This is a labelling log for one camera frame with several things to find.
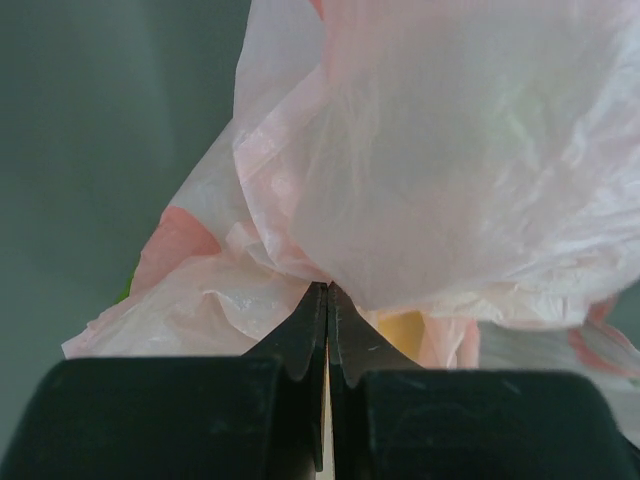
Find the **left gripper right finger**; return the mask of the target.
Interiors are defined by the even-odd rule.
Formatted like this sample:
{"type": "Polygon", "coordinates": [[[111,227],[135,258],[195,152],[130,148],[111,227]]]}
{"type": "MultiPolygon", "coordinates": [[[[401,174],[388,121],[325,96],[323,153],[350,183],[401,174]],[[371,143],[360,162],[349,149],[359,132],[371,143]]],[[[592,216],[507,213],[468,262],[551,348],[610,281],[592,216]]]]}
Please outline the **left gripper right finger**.
{"type": "Polygon", "coordinates": [[[586,378],[427,370],[328,291],[339,479],[635,479],[638,449],[586,378]]]}

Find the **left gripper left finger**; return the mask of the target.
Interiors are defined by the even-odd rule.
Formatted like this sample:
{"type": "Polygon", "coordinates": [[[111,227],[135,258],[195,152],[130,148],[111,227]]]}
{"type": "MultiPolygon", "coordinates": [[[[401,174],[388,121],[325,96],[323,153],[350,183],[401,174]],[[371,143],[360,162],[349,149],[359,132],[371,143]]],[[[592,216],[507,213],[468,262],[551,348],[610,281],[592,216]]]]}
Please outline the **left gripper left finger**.
{"type": "Polygon", "coordinates": [[[312,479],[323,468],[327,288],[240,356],[76,359],[40,382],[5,479],[312,479]]]}

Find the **pink plastic bag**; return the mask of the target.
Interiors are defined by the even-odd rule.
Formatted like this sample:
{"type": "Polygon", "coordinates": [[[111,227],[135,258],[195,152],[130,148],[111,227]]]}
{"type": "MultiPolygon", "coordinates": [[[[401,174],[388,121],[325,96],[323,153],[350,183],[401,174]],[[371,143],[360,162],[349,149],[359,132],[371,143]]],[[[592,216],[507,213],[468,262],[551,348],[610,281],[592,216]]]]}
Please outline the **pink plastic bag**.
{"type": "Polygon", "coordinates": [[[561,368],[639,438],[635,1],[255,1],[233,117],[69,358],[241,354],[314,282],[428,368],[561,368]]]}

